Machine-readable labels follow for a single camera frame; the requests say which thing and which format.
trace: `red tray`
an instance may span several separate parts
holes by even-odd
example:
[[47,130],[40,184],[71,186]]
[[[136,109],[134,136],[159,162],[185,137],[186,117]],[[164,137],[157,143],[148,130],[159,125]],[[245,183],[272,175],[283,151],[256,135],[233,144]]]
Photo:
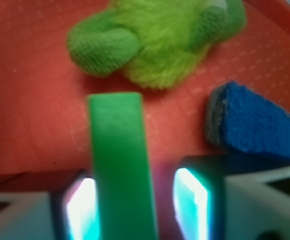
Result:
[[173,173],[185,155],[217,152],[203,137],[210,91],[236,80],[290,112],[290,6],[245,3],[248,25],[241,34],[214,47],[181,86],[150,91],[119,72],[105,79],[84,75],[68,57],[68,30],[106,1],[0,0],[0,174],[91,169],[86,95],[141,92],[160,236],[180,239]]

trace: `blue sponge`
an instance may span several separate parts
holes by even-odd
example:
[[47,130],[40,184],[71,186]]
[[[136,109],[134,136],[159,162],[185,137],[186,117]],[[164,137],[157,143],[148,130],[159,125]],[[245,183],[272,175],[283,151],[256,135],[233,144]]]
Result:
[[205,136],[228,150],[290,158],[290,114],[234,81],[211,93]]

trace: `glowing light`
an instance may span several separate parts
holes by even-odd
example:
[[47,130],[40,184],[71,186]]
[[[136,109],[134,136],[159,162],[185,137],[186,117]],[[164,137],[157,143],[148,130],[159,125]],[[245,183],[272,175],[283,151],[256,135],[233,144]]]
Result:
[[173,201],[183,237],[186,240],[207,240],[208,191],[186,168],[175,173]]
[[66,205],[72,240],[97,240],[99,220],[95,180],[85,178]]

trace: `green block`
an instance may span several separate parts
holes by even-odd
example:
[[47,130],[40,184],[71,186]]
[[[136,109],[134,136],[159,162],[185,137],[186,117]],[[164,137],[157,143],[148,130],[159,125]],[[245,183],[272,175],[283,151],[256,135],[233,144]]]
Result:
[[88,104],[101,239],[158,239],[141,95],[96,94]]

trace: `green plush toy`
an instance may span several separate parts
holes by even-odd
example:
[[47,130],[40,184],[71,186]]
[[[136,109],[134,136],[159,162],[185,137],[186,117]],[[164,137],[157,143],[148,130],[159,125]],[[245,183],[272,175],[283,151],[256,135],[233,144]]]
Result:
[[167,89],[245,25],[241,0],[113,0],[74,26],[67,48],[87,74],[123,68],[143,88]]

